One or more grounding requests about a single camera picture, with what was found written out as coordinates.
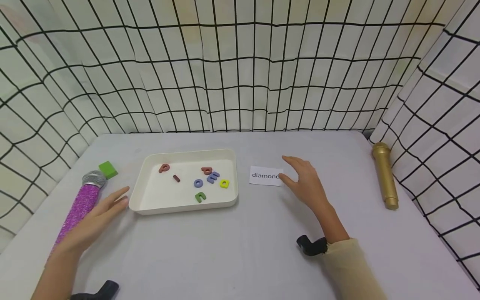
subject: white fabric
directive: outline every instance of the white fabric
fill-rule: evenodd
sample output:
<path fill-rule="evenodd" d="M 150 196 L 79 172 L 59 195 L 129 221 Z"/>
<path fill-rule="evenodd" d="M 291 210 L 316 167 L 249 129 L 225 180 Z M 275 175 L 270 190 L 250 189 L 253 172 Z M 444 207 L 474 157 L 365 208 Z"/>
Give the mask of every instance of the white fabric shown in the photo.
<path fill-rule="evenodd" d="M 479 1 L 466 1 L 370 137 L 393 147 L 396 178 L 477 288 L 479 28 Z"/>
<path fill-rule="evenodd" d="M 0 249 L 97 135 L 375 128 L 459 5 L 2 0 Z"/>
<path fill-rule="evenodd" d="M 73 291 L 95 292 L 110 279 L 120 285 L 116 300 L 340 299 L 319 257 L 305 257 L 295 243 L 303 234 L 323 236 L 315 215 L 285 186 L 248 182 L 252 165 L 284 168 L 295 178 L 281 159 L 289 153 L 317 169 L 389 300 L 480 300 L 399 185 L 400 208 L 385 209 L 372 147 L 358 132 L 103 135 L 0 255 L 2 299 L 29 298 L 82 175 L 99 162 L 108 159 L 119 171 L 105 196 L 133 186 L 150 154 L 226 147 L 237 157 L 234 206 L 156 216 L 125 212 L 81 259 Z"/>

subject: sleeve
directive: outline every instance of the sleeve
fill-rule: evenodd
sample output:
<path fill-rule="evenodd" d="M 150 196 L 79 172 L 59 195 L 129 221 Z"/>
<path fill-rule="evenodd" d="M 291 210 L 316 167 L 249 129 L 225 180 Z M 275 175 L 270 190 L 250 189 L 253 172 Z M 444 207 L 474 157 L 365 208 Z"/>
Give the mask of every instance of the sleeve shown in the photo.
<path fill-rule="evenodd" d="M 387 299 L 365 261 L 358 240 L 343 240 L 329 245 L 323 261 L 343 300 Z"/>

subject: white card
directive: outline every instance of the white card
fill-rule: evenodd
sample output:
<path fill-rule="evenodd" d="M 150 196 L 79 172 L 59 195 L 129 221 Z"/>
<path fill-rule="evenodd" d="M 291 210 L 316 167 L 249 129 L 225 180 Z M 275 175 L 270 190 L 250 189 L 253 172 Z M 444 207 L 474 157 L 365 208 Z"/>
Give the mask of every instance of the white card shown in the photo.
<path fill-rule="evenodd" d="M 250 184 L 280 186 L 282 180 L 278 177 L 279 173 L 283 173 L 283 169 L 250 166 Z"/>

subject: white table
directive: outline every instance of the white table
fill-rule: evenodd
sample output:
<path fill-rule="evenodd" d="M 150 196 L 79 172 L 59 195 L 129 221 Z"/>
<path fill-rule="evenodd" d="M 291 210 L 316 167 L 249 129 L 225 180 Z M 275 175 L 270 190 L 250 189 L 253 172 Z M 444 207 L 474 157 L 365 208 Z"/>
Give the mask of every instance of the white table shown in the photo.
<path fill-rule="evenodd" d="M 0 297 L 28 299 L 86 172 L 109 160 L 119 175 L 103 196 L 135 184 L 150 154 L 231 148 L 239 199 L 230 208 L 140 216 L 127 211 L 82 257 L 74 292 L 120 284 L 117 300 L 335 299 L 320 259 L 295 240 L 323 236 L 286 187 L 250 185 L 250 166 L 293 169 L 281 155 L 311 161 L 349 234 L 360 240 L 389 299 L 480 299 L 467 276 L 403 190 L 382 202 L 371 146 L 358 132 L 103 135 L 0 255 Z"/>

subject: white backdrop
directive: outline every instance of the white backdrop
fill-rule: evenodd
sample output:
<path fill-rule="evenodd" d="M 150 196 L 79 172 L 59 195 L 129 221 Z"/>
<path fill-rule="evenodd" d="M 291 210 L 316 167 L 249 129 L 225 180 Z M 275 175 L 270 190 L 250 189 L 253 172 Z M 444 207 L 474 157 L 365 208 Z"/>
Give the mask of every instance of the white backdrop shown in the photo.
<path fill-rule="evenodd" d="M 0 250 L 104 133 L 374 129 L 461 5 L 0 3 Z"/>
<path fill-rule="evenodd" d="M 480 288 L 480 7 L 465 1 L 370 137 Z"/>

